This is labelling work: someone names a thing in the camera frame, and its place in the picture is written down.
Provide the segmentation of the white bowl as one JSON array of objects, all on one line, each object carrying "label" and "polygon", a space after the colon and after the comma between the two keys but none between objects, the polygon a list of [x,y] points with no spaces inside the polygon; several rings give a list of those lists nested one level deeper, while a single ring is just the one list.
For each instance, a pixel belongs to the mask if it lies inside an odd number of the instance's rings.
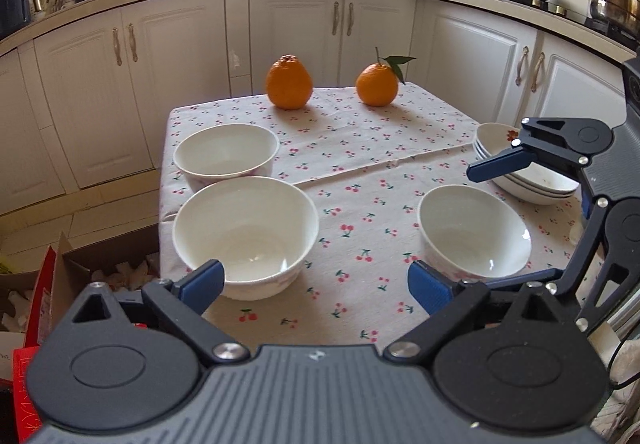
[{"label": "white bowl", "polygon": [[292,285],[319,234],[308,195],[275,178],[248,176],[209,185],[179,210],[172,242],[188,268],[224,268],[222,295],[257,301]]},{"label": "white bowl", "polygon": [[224,124],[193,133],[174,153],[174,163],[197,192],[230,178],[270,176],[280,149],[277,135],[251,124]]},{"label": "white bowl", "polygon": [[429,190],[418,208],[425,261],[453,279],[512,276],[532,254],[522,218],[491,194],[466,185]]}]

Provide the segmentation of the stack of white plates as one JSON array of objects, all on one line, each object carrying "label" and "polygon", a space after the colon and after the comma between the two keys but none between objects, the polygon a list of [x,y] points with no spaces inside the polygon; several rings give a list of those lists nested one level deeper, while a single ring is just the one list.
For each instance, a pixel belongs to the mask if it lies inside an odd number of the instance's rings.
[{"label": "stack of white plates", "polygon": [[[498,155],[511,147],[520,129],[498,122],[480,124],[475,131],[473,147],[479,160]],[[575,196],[579,184],[539,164],[531,164],[524,170],[498,176],[492,180],[508,194],[519,200],[548,206]]]}]

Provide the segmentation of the cardboard box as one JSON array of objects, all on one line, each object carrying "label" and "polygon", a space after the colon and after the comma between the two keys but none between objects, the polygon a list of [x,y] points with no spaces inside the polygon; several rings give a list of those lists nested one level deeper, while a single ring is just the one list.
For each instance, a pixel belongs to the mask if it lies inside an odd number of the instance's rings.
[{"label": "cardboard box", "polygon": [[73,248],[64,234],[58,238],[50,301],[50,330],[62,320],[89,282],[102,280],[114,290],[142,285],[142,272],[160,270],[158,225]]}]

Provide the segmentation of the red snack box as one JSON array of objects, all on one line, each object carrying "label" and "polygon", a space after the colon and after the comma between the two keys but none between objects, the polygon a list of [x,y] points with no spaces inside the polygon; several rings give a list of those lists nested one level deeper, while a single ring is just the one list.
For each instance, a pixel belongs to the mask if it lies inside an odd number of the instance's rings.
[{"label": "red snack box", "polygon": [[41,420],[27,393],[26,372],[40,344],[50,331],[51,291],[56,252],[49,247],[35,283],[23,345],[13,351],[13,407],[17,439],[25,443],[41,427]]}]

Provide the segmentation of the cherry print tablecloth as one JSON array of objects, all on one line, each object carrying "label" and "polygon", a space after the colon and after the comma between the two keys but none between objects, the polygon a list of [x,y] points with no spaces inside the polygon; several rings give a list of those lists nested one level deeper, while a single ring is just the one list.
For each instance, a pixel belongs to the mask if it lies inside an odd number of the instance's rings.
[{"label": "cherry print tablecloth", "polygon": [[160,177],[165,276],[186,272],[171,231],[190,190],[174,152],[192,133],[227,123],[277,135],[273,174],[314,201],[319,233],[291,286],[266,300],[220,298],[206,318],[246,346],[386,346],[423,322],[407,288],[408,266],[423,254],[416,208],[432,188],[464,182],[476,122],[412,83],[386,107],[363,105],[345,88],[315,90],[297,112],[275,108],[263,95],[176,108],[166,123]]}]

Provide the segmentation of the orange with leaf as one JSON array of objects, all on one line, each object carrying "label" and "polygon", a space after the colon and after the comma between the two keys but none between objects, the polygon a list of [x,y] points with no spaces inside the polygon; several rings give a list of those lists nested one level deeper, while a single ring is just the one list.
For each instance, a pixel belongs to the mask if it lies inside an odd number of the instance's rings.
[{"label": "orange with leaf", "polygon": [[375,49],[376,62],[364,68],[356,80],[356,93],[363,104],[385,107],[395,100],[399,86],[405,84],[402,67],[414,60],[413,56],[381,56]]}]

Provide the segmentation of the steel pot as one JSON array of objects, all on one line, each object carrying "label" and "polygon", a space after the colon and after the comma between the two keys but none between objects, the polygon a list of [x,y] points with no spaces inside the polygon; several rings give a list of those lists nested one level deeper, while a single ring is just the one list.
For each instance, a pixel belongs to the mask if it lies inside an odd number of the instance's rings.
[{"label": "steel pot", "polygon": [[588,16],[639,35],[640,0],[588,0]]}]

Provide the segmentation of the bumpy orange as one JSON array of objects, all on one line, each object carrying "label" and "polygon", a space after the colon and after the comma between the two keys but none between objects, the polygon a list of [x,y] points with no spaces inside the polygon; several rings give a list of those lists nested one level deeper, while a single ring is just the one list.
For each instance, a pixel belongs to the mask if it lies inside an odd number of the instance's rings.
[{"label": "bumpy orange", "polygon": [[304,108],[313,89],[309,72],[293,54],[281,56],[266,77],[265,90],[271,104],[283,110]]}]

